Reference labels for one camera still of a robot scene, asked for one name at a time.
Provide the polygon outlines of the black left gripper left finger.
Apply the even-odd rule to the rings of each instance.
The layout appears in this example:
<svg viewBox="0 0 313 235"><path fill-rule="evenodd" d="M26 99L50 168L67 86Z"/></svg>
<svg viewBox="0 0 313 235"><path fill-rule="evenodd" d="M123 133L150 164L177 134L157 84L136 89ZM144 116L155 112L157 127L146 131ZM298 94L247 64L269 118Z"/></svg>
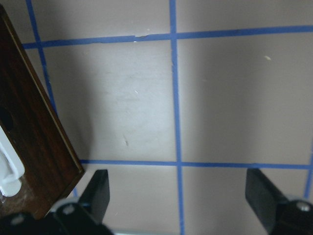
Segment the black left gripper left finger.
<svg viewBox="0 0 313 235"><path fill-rule="evenodd" d="M101 225L109 205L109 175L106 169L96 170L78 200L84 227Z"/></svg>

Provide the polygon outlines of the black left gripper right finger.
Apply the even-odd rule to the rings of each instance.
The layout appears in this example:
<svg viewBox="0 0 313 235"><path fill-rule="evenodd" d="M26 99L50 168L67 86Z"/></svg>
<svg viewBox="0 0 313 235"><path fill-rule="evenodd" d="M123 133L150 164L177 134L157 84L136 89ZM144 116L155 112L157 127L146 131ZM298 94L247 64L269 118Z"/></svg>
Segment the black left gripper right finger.
<svg viewBox="0 0 313 235"><path fill-rule="evenodd" d="M261 170L247 169L245 197L267 233L293 232L293 227L285 221L291 200Z"/></svg>

